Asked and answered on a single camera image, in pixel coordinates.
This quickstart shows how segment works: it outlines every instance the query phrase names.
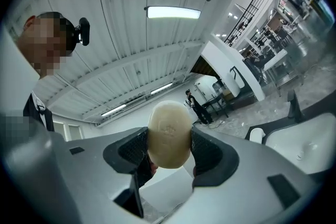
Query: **marble floor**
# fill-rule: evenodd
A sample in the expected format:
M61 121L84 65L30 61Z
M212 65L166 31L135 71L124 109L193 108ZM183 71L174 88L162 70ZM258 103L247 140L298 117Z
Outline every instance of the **marble floor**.
M244 139L251 126L287 117L290 107L287 102L288 90L295 90L301 109L311 106L336 90L336 49L332 47L326 50L323 44L319 46L310 44L301 46L300 50L302 53L298 56L298 60L303 73L303 85L300 79L294 79L281 87L281 96L273 85L265 85L264 100L235 111L228 111L229 118L225 115L219 117L213 115L215 123L211 126L202 126L199 123L195 123L195 126L203 131L213 129ZM141 201L144 219L148 223L162 223L173 213L158 212L144 199Z
M336 54L326 54L303 75L304 83L294 79L280 88L281 96L275 88L268 84L264 86L266 98L244 108L229 111L229 118L222 115L216 119L212 126L202 126L195 123L200 130L213 129L213 131L245 138L251 126L267 123L284 118L288 115L290 104L287 102L287 92L294 89L301 109L305 109L320 101L336 90Z

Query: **table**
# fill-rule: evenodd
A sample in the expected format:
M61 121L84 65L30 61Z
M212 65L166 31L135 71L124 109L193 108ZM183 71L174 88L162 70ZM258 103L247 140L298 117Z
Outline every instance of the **table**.
M277 52L272 48L272 46L270 45L271 40L267 39L264 44L274 53L274 55L277 55Z
M204 107L204 109L206 109L208 106L211 106L212 109L216 112L216 114L218 115L217 111L214 109L214 107L212 106L213 104L217 103L219 105L219 107L221 108L221 110L224 111L224 114L226 115L226 117L228 118L229 116L227 115L225 108L221 106L221 104L219 103L219 101L224 98L224 96L222 94L210 99L209 101L207 101L206 103L204 103L202 106Z
M277 53L272 59L270 59L265 65L264 65L264 71L267 71L268 69L272 68L276 64L278 64L280 61L284 61L285 57L287 55L286 50L282 49Z

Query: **hair washing basin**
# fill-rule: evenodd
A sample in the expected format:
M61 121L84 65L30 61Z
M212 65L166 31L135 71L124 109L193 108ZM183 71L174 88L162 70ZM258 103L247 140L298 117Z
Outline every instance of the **hair washing basin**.
M331 113L274 131L266 140L287 160L306 174L332 167L336 149L336 118Z

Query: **person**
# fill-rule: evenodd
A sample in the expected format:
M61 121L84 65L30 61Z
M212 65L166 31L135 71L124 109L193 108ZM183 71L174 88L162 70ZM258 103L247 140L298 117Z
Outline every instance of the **person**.
M265 36L270 39L273 43L277 42L276 38L274 37L273 33L266 27L263 28L265 31Z
M279 21L281 22L282 25L287 25L288 24L288 22L285 21L284 19L279 19Z
M247 58L250 59L250 62L253 64L255 64L256 62L260 62L260 59L257 56L253 55L250 50L246 53L246 56Z
M71 56L76 46L74 36L75 27L57 12L28 18L16 44L0 25L0 55L5 56L0 63L1 115L25 115L37 81L53 74L63 57ZM153 176L158 166L149 156L148 161Z
M205 108L203 108L197 102L197 100L195 99L195 97L193 97L191 95L190 90L186 90L185 94L187 95L187 100L188 100L189 104L191 104L192 109L195 111L195 113L197 114L197 116L198 116L199 120L202 122L202 124L204 126L212 125L214 123L214 121L211 118L211 115L206 111Z

